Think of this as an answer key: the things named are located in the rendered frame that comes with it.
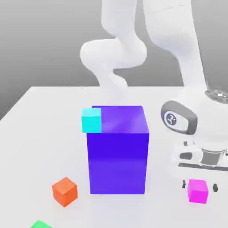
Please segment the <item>small magenta cube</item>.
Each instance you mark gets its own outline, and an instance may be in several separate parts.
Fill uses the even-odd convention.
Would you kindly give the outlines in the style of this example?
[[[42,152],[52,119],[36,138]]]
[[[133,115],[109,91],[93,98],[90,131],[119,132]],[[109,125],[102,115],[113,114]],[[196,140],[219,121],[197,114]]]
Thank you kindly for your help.
[[[189,179],[187,194],[189,202],[206,204],[209,194],[207,182],[205,180]]]

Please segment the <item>small green cube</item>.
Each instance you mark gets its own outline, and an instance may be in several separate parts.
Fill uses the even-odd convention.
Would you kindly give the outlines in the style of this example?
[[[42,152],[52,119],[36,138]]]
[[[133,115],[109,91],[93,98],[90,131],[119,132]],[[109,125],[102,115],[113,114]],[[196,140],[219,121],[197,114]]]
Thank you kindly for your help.
[[[41,220],[37,220],[36,222],[34,222],[32,224],[32,226],[30,228],[52,228],[52,226],[46,224],[45,222],[43,222]]]

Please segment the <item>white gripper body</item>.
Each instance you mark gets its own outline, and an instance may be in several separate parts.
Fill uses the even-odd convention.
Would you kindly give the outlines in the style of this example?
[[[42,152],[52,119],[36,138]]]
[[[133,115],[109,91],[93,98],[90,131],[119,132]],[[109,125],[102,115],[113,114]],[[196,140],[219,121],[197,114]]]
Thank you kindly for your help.
[[[181,180],[223,180],[228,179],[228,167],[207,167],[191,163],[172,163],[171,174]]]

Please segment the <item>small orange cube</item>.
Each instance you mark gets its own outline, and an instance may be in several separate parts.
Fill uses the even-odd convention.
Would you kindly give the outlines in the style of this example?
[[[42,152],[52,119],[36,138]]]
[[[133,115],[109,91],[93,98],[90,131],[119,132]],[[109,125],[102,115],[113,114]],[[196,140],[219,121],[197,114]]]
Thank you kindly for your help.
[[[54,199],[66,207],[78,198],[77,185],[69,178],[64,177],[52,186]]]

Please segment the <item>large blue box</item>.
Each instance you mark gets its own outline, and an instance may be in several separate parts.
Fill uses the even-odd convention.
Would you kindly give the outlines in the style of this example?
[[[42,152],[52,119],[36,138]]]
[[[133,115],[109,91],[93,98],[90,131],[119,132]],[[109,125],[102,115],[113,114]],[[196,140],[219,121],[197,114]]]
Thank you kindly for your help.
[[[144,194],[149,129],[142,106],[99,106],[101,133],[88,133],[91,194]]]

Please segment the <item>small cyan cube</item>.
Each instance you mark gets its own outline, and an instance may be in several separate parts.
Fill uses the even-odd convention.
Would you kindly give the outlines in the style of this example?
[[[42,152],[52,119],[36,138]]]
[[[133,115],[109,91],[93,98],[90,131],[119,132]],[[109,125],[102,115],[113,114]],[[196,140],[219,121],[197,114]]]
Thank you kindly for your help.
[[[101,133],[102,131],[101,108],[84,108],[81,113],[83,133]]]

